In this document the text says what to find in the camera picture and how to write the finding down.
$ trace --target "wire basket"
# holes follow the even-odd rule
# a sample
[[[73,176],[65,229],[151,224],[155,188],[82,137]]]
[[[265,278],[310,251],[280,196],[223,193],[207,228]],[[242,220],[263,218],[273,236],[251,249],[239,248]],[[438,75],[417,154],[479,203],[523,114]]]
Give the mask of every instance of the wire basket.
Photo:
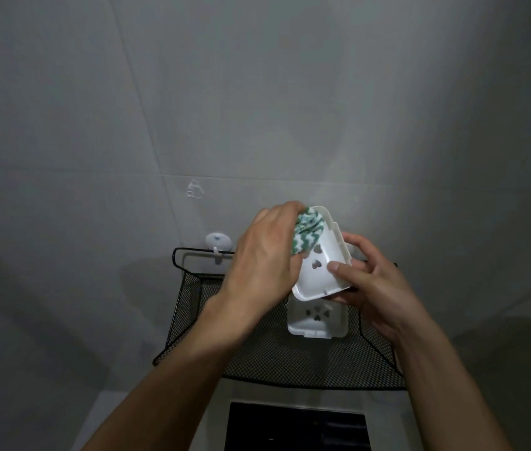
[[[159,364],[189,332],[207,300],[222,286],[221,274],[192,273],[176,262],[178,251],[210,250],[176,248],[173,264],[184,271],[178,302]],[[390,342],[350,307],[349,331],[341,339],[308,339],[287,328],[287,300],[257,324],[234,355],[224,378],[282,386],[330,390],[404,390]]]

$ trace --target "forearm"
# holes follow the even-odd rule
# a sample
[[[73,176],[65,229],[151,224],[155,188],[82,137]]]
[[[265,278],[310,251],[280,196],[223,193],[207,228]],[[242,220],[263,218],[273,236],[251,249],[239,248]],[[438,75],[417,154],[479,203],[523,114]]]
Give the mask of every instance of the forearm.
[[[183,341],[126,397],[84,451],[185,450],[246,327],[205,305]]]
[[[432,319],[406,335],[397,354],[427,449],[512,449],[457,352]]]

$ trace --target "black metal frame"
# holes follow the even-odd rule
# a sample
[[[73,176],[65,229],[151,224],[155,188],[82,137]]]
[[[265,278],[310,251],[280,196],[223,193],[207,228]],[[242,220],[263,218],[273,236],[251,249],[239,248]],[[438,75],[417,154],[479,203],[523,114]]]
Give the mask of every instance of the black metal frame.
[[[178,332],[178,335],[175,338],[173,338],[173,340],[172,340],[172,331],[174,329],[174,322],[175,322],[175,319],[176,319],[176,314],[178,312],[178,308],[179,308],[180,303],[181,303],[182,292],[183,292],[183,290],[185,288],[185,285],[186,285],[187,276],[191,275],[192,277],[200,280],[199,294],[198,294],[198,299],[197,299],[199,302],[201,301],[201,296],[202,296],[203,280],[223,281],[223,279],[224,279],[224,274],[194,273],[194,272],[191,272],[191,271],[185,269],[184,267],[182,267],[181,265],[179,265],[176,262],[176,254],[177,254],[178,251],[191,251],[191,252],[202,252],[202,253],[215,254],[212,250],[206,250],[206,249],[200,249],[200,248],[178,247],[178,248],[173,250],[173,252],[171,254],[171,261],[172,261],[174,266],[179,268],[184,273],[184,276],[182,278],[182,284],[180,286],[180,291],[178,293],[178,300],[176,301],[176,306],[175,306],[175,309],[174,309],[174,312],[173,312],[173,316],[172,316],[172,319],[171,319],[171,325],[170,325],[170,328],[169,328],[169,332],[167,334],[166,345],[165,345],[165,348],[163,349],[163,351],[161,351],[154,358],[153,365],[155,365],[155,366],[159,364],[159,362],[164,358],[164,355],[166,353],[168,353],[171,348],[173,348],[175,345],[177,345],[178,342],[181,339],[184,338],[184,336],[186,335],[188,330],[194,325],[194,323],[196,322],[196,320],[197,320],[197,318],[199,316],[199,313],[200,313],[200,310],[201,310],[200,303],[199,303],[199,306],[197,307],[196,316],[194,317],[192,322],[190,324],[188,324],[182,331]],[[221,254],[221,255],[234,255],[234,252],[233,251],[221,251],[221,252],[219,252],[219,254]],[[392,369],[392,371],[394,371],[401,378],[402,383],[400,385],[397,383],[397,386],[385,386],[385,387],[373,387],[373,388],[365,388],[363,386],[343,386],[343,387],[337,387],[337,386],[311,386],[311,385],[307,385],[307,384],[296,385],[296,384],[284,384],[284,383],[276,383],[276,382],[266,382],[266,381],[259,380],[259,379],[246,378],[246,377],[241,377],[241,376],[233,376],[233,375],[228,375],[228,374],[223,374],[222,378],[233,379],[233,380],[238,380],[238,381],[245,381],[245,382],[252,382],[252,383],[257,383],[257,384],[264,384],[264,385],[267,385],[267,386],[279,386],[279,387],[285,387],[285,388],[289,388],[289,387],[297,388],[297,387],[299,387],[299,388],[306,388],[306,389],[379,390],[379,391],[402,391],[402,390],[405,390],[404,377],[403,377],[403,374],[400,372],[400,370],[397,367],[396,358],[395,358],[395,351],[392,348],[392,345],[385,338],[383,338],[380,334],[376,333],[376,331],[373,330],[373,328],[369,328],[369,330],[373,331],[375,333],[376,340],[380,341],[380,339],[382,339],[390,347],[390,355],[392,357],[392,360],[389,360],[389,357],[384,355],[382,353],[382,351],[364,334],[363,318],[359,319],[359,334],[360,334],[361,338],[363,340],[365,340],[367,342],[367,344],[379,356],[382,357],[382,361],[384,363],[386,363]]]

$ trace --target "green and white cloth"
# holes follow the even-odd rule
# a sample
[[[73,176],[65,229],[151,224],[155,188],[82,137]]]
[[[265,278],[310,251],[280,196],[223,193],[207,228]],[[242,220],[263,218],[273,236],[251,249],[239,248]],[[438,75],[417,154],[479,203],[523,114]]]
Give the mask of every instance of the green and white cloth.
[[[324,232],[324,217],[313,207],[299,214],[295,224],[295,237],[292,239],[292,254],[309,251],[317,244]]]

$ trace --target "white soap dish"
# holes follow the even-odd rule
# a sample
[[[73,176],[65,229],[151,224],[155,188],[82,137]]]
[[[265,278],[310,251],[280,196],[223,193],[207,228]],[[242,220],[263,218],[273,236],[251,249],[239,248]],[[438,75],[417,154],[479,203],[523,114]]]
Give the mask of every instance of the white soap dish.
[[[288,331],[315,339],[344,337],[349,330],[347,306],[327,299],[299,301],[294,295],[288,296]]]
[[[339,226],[332,221],[330,212],[325,207],[316,205],[314,209],[324,217],[324,231],[319,237],[318,244],[303,260],[299,280],[292,287],[292,293],[299,301],[313,301],[351,286],[329,273],[326,268],[329,261],[351,264],[351,254],[345,245]]]

